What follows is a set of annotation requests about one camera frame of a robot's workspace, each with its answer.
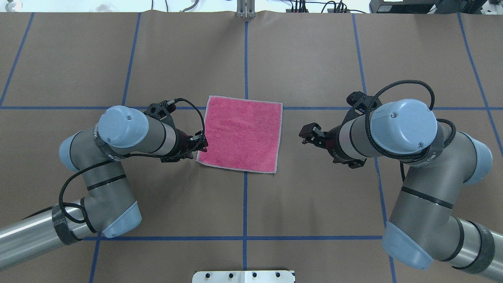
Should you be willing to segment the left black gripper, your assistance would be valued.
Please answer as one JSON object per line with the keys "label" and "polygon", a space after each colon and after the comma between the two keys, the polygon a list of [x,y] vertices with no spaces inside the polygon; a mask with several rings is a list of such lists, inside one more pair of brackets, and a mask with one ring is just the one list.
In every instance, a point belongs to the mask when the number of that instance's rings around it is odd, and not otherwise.
{"label": "left black gripper", "polygon": [[208,152],[208,140],[205,134],[189,136],[185,132],[176,129],[175,155],[173,159],[194,159],[193,152]]}

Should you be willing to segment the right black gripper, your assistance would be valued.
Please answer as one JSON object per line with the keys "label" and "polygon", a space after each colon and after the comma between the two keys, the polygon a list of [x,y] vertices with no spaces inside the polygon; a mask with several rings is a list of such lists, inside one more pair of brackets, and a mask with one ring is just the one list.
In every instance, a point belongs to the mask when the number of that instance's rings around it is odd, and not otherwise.
{"label": "right black gripper", "polygon": [[331,156],[342,153],[340,144],[341,128],[333,128],[330,131],[321,131],[321,126],[317,123],[306,124],[299,132],[299,137],[302,138],[302,144],[313,144],[329,152]]}

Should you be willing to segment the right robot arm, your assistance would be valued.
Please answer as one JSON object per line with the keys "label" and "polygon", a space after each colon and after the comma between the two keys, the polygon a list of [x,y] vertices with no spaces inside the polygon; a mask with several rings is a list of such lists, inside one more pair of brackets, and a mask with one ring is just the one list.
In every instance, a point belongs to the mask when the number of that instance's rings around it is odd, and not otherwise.
{"label": "right robot arm", "polygon": [[351,109],[341,125],[322,131],[317,123],[307,124],[299,136],[352,169],[385,155],[409,167],[385,226],[383,249],[416,269],[440,261],[502,282],[502,235],[452,215],[463,186],[490,172],[487,145],[415,99],[382,104],[363,95],[347,102]]}

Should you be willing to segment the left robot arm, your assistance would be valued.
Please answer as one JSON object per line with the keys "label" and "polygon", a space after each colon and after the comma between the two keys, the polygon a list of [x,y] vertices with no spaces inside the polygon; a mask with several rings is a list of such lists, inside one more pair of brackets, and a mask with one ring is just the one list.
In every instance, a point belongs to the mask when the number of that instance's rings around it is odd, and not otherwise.
{"label": "left robot arm", "polygon": [[95,233],[114,238],[135,229],[142,216],[122,161],[141,156],[178,162],[208,146],[205,127],[192,136],[176,128],[176,102],[153,103],[144,112],[113,106],[93,128],[64,140],[59,157],[74,174],[57,204],[1,229],[1,270]]}

